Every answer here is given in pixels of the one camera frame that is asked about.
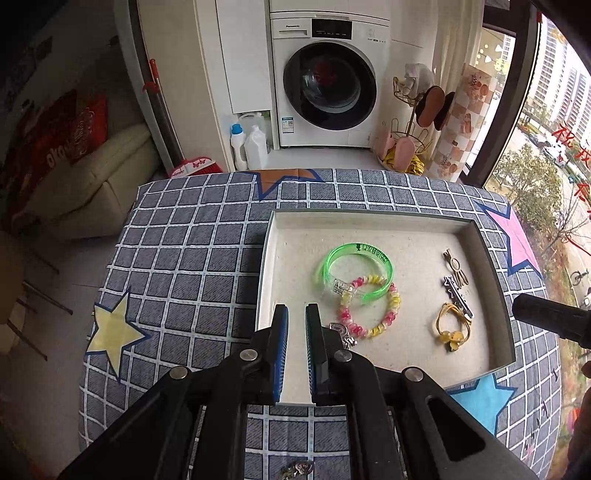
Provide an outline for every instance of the white tray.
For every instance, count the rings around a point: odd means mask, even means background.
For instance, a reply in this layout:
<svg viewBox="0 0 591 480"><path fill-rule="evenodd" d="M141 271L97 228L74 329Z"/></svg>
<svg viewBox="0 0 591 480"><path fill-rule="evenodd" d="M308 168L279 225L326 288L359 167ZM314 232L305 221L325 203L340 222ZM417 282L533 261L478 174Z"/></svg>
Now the white tray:
<svg viewBox="0 0 591 480"><path fill-rule="evenodd" d="M285 375L280 401L311 404L304 309L317 303L322 324L336 321L339 297L313 281L326 255L340 245L363 242L383 251L394 265L394 283L402 303L395 322L383 334L353 348L376 366L400 371L421 367L443 388L505 367L515 361L515 348L505 300L489 252L473 220L358 210L275 210L269 220L259 282L256 328L271 324L273 310L289 311ZM450 301L442 285L452 273L443 258L450 249L469 285L462 293L474 313L470 339L449 352L436 339L434 321ZM331 273L345 281L379 273L363 255L338 259ZM386 299L351 308L353 321L374 327L385 313ZM454 315L441 329L460 327Z"/></svg>

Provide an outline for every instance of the washing machine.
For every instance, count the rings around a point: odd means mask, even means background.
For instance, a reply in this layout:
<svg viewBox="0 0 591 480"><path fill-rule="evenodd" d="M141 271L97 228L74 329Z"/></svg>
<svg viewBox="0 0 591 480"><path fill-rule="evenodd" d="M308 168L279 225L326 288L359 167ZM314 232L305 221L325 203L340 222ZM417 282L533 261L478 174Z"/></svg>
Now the washing machine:
<svg viewBox="0 0 591 480"><path fill-rule="evenodd" d="M280 145L369 147L388 81L389 20L272 12L271 31Z"/></svg>

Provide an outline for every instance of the washing machine door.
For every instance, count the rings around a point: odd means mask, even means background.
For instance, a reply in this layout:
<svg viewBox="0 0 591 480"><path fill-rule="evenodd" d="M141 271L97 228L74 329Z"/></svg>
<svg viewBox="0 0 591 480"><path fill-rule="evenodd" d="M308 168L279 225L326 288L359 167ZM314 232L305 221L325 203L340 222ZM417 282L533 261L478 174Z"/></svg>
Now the washing machine door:
<svg viewBox="0 0 591 480"><path fill-rule="evenodd" d="M377 85L367 62L341 43L319 41L285 65L285 94L311 124L327 130L356 127L372 112Z"/></svg>

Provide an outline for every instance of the screw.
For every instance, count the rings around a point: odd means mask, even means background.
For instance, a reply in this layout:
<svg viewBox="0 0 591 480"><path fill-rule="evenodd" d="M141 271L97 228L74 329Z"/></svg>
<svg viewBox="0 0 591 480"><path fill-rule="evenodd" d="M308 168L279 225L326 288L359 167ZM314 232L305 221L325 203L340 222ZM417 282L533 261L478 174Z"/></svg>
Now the screw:
<svg viewBox="0 0 591 480"><path fill-rule="evenodd" d="M418 368L411 367L406 369L404 376L411 382L420 382L423 379L423 372Z"/></svg>
<svg viewBox="0 0 591 480"><path fill-rule="evenodd" d="M252 362L253 360L256 360L257 356L258 352L252 348L247 348L246 350L240 352L240 358L246 362Z"/></svg>
<svg viewBox="0 0 591 480"><path fill-rule="evenodd" d="M183 367L182 365L177 365L173 367L170 372L168 372L171 378L175 380L182 380L189 374L189 370L187 367Z"/></svg>
<svg viewBox="0 0 591 480"><path fill-rule="evenodd" d="M337 362L348 362L353 358L353 354L348 350L337 350L335 352L335 360Z"/></svg>

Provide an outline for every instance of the yellow hair tie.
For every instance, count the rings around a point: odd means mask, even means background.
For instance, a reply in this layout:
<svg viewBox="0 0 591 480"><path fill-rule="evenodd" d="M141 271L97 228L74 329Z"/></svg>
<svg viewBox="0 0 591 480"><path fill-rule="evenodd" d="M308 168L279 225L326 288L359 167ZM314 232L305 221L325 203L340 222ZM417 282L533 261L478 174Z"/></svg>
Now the yellow hair tie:
<svg viewBox="0 0 591 480"><path fill-rule="evenodd" d="M464 337L464 334L458 330L455 332L448 332L447 330L444 330L443 332L441 331L439 328L439 321L441 320L441 317L443 317L447 312L452 312L458 318L458 320L462 322L462 324L466 325L466 329L468 330L466 337ZM435 320L435 328L439 334L438 340L441 343L446 343L447 347L450 349L450 352L455 352L458 348L460 348L460 345L466 343L470 338L471 324L472 321L466 318L464 312L462 312L453 303L444 303L443 307L441 307L441 310L439 311L439 315L437 315L437 320Z"/></svg>

